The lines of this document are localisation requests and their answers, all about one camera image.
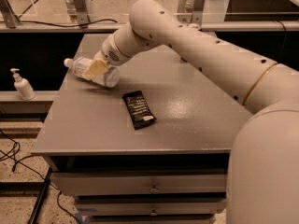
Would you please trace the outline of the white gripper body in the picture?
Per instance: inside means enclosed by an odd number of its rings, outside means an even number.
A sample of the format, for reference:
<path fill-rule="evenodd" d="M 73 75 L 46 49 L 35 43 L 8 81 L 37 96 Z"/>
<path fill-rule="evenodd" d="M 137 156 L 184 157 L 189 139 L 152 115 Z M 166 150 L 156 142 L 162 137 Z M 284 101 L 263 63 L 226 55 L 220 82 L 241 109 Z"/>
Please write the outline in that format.
<path fill-rule="evenodd" d="M 113 66 L 120 66 L 128 62 L 131 57 L 125 52 L 127 41 L 126 36 L 109 35 L 102 43 L 99 51 L 94 55 L 94 58 L 101 59 Z"/>

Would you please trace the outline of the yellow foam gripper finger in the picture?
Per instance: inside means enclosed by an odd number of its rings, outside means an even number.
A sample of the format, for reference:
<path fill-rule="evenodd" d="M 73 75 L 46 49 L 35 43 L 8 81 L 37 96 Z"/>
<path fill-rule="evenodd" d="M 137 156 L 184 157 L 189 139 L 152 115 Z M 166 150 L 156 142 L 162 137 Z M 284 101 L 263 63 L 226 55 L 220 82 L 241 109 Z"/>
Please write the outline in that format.
<path fill-rule="evenodd" d="M 91 64 L 83 72 L 83 76 L 85 76 L 87 79 L 93 79 L 94 77 L 103 75 L 107 71 L 107 63 L 104 60 L 97 58 L 92 60 Z"/>

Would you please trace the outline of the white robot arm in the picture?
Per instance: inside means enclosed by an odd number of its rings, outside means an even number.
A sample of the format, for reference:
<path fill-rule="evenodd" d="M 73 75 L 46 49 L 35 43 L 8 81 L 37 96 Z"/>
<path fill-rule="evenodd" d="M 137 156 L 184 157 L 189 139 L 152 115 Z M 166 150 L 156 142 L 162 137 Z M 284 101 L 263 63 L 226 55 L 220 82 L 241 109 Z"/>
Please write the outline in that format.
<path fill-rule="evenodd" d="M 139 0 L 84 75 L 100 76 L 160 44 L 252 115 L 230 153 L 226 223 L 299 224 L 299 73 L 181 23 L 156 1 Z"/>

